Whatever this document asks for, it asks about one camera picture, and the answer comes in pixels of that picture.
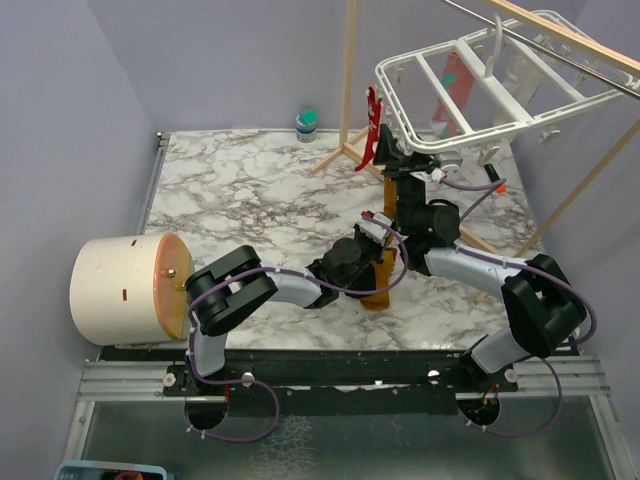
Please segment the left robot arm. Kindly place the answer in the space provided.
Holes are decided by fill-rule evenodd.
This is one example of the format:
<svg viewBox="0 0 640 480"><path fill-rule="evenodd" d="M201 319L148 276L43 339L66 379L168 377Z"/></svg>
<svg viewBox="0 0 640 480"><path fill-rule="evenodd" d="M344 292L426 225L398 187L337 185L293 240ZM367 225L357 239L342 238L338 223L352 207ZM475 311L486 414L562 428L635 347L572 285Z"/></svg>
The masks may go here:
<svg viewBox="0 0 640 480"><path fill-rule="evenodd" d="M267 302L321 309L342 294L365 298L390 290L391 284L376 284L374 266L393 239L401 237L385 217L363 217L351 237L302 269L273 265L245 245L191 274L184 284L191 323L186 382L199 394L214 392L227 334Z"/></svg>

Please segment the red sock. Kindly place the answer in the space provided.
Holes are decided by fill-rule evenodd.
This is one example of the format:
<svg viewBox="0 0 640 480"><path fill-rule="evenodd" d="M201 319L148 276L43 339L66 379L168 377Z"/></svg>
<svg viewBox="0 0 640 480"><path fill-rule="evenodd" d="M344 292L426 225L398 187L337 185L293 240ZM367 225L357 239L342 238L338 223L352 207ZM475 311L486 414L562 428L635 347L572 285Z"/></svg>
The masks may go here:
<svg viewBox="0 0 640 480"><path fill-rule="evenodd" d="M369 86L367 88L366 99L368 109L368 132L360 164L355 168L356 172L363 170L373 160L376 146L379 141L382 101L377 94L375 86Z"/></svg>

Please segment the white sock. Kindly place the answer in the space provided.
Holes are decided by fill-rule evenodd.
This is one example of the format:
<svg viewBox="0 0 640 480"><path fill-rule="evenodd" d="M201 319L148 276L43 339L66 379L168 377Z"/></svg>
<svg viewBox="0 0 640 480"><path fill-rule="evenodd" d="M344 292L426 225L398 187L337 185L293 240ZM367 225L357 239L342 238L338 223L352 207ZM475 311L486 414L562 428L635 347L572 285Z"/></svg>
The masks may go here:
<svg viewBox="0 0 640 480"><path fill-rule="evenodd" d="M507 64L504 88L524 108L526 108L539 86L544 75L524 55L516 54Z"/></svg>

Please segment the mustard striped sock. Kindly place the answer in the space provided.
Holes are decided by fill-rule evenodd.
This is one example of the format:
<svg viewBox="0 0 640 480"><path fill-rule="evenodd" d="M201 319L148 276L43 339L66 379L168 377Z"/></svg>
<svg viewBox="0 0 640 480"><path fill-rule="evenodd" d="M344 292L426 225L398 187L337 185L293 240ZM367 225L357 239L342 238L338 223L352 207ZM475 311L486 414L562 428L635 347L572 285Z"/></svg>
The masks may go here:
<svg viewBox="0 0 640 480"><path fill-rule="evenodd" d="M386 248L379 261L372 261L364 273L361 290L382 290L390 285L391 274L395 267L398 250L394 247ZM361 306L368 311L381 312L390 307L388 291L376 292L360 299Z"/></svg>

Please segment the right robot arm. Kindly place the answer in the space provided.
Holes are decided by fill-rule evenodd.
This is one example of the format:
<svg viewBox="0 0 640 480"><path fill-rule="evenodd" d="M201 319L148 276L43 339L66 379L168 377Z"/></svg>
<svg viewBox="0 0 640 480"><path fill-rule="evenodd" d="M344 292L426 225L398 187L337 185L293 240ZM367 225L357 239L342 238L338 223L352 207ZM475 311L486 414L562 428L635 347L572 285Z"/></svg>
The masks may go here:
<svg viewBox="0 0 640 480"><path fill-rule="evenodd" d="M427 200L424 182L416 176L435 173L440 165L436 157L404 154L382 124L373 162L395 186L394 223L405 238L406 266L467 284L504 305L507 326L476 342L459 367L467 389L483 390L496 372L526 357L550 356L586 320L585 301L552 257L500 257L459 245L458 207L447 200Z"/></svg>

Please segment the white plastic sock hanger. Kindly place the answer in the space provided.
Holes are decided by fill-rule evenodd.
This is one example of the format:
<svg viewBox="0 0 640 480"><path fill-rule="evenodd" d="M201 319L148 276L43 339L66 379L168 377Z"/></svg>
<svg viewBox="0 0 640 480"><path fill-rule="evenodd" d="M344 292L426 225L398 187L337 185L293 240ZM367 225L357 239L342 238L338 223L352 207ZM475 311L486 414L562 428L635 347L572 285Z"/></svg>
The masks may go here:
<svg viewBox="0 0 640 480"><path fill-rule="evenodd" d="M484 27L382 60L375 68L378 143L406 155L487 145L639 94L639 63L550 10L493 4ZM411 67L443 114L419 131L398 90Z"/></svg>

